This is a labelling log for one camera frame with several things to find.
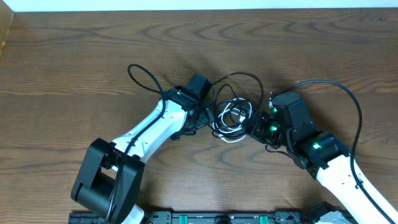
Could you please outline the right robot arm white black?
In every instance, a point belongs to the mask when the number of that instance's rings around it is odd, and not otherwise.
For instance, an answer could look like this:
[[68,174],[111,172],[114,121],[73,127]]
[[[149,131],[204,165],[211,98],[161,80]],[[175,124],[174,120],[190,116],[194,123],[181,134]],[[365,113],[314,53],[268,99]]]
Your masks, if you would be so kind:
[[243,123],[247,135],[278,149],[286,147],[294,164],[328,189],[357,223],[397,223],[397,210],[363,174],[348,148],[331,132],[317,129],[298,93],[270,100]]

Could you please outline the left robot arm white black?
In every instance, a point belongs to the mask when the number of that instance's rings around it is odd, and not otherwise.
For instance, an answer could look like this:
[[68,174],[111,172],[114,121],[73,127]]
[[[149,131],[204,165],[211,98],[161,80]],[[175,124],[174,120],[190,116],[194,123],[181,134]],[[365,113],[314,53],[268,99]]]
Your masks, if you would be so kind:
[[167,139],[192,136],[213,122],[205,101],[211,88],[196,73],[187,85],[163,91],[153,112],[126,134],[111,142],[93,141],[72,187],[72,200],[105,223],[143,221],[145,213],[136,202],[146,162]]

